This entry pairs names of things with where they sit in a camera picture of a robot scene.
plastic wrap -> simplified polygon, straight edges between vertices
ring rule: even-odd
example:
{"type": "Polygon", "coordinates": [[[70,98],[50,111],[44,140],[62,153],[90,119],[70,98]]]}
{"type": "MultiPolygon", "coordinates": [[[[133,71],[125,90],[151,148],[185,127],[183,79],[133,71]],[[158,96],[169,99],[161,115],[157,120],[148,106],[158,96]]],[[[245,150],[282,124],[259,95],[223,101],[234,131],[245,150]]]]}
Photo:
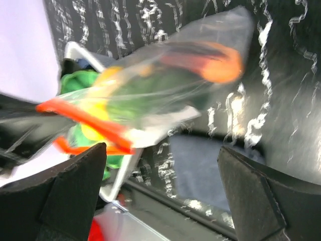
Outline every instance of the plastic wrap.
{"type": "Polygon", "coordinates": [[[244,8],[192,22],[167,41],[115,61],[92,87],[62,94],[45,108],[61,112],[68,103],[64,114],[87,119],[81,129],[90,140],[148,146],[160,130],[199,116],[218,88],[242,75],[252,30],[244,8]]]}

dark gray cloth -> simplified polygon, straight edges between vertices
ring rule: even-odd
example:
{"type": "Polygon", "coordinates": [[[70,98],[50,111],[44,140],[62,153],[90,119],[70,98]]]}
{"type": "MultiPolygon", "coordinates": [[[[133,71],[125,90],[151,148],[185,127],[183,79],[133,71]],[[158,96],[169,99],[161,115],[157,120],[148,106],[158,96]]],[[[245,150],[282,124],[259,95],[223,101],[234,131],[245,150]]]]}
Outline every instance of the dark gray cloth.
{"type": "MultiPolygon", "coordinates": [[[[217,158],[223,142],[208,137],[174,135],[170,137],[176,173],[175,187],[179,197],[196,199],[229,211],[217,158]]],[[[233,149],[254,161],[264,164],[256,151],[247,154],[244,149],[233,149]]]]}

transparent plastic bag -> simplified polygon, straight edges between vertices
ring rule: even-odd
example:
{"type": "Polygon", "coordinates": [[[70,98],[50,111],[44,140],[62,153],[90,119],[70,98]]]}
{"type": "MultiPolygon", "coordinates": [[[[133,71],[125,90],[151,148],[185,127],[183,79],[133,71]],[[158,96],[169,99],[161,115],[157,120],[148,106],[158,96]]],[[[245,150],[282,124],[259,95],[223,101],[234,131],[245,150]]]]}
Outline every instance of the transparent plastic bag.
{"type": "Polygon", "coordinates": [[[91,88],[60,95],[56,105],[68,103],[91,118],[82,126],[91,140],[121,138],[146,147],[160,132],[199,116],[215,90],[242,75],[252,31],[242,7],[192,22],[167,41],[115,61],[91,88]],[[107,137],[111,132],[117,137],[107,137]]]}

black marble table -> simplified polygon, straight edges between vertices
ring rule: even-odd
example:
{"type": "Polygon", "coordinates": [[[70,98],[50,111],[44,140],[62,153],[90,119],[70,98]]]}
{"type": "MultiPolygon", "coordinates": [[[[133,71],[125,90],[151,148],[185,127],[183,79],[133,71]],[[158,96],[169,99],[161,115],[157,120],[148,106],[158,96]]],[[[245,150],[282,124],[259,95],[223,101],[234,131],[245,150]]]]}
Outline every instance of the black marble table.
{"type": "MultiPolygon", "coordinates": [[[[175,131],[203,133],[260,151],[268,166],[321,184],[321,53],[318,0],[46,0],[60,58],[68,41],[121,58],[162,41],[192,20],[245,6],[255,32],[244,76],[220,89],[202,117],[175,131]]],[[[172,198],[174,161],[164,140],[144,151],[137,181],[172,198]]],[[[233,226],[229,214],[182,200],[233,226]]]]}

white basket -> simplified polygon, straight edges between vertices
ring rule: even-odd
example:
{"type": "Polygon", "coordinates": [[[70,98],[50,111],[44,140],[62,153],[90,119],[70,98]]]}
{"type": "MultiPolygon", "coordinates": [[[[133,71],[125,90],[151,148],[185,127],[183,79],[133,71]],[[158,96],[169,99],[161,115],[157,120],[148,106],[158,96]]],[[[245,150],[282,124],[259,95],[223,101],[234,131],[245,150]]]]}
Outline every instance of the white basket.
{"type": "MultiPolygon", "coordinates": [[[[85,59],[97,72],[102,72],[106,68],[106,66],[104,66],[103,64],[103,55],[91,53],[76,42],[67,43],[65,49],[65,58],[73,60],[85,59]]],[[[125,155],[123,157],[121,167],[118,170],[115,182],[113,184],[107,184],[100,188],[99,195],[104,201],[112,202],[116,199],[123,182],[126,180],[126,178],[129,177],[133,169],[136,167],[143,148],[156,145],[159,141],[166,137],[167,132],[170,129],[170,127],[164,128],[163,130],[158,129],[157,133],[153,131],[152,135],[151,133],[142,133],[142,138],[137,143],[134,143],[135,154],[125,155]]]]}

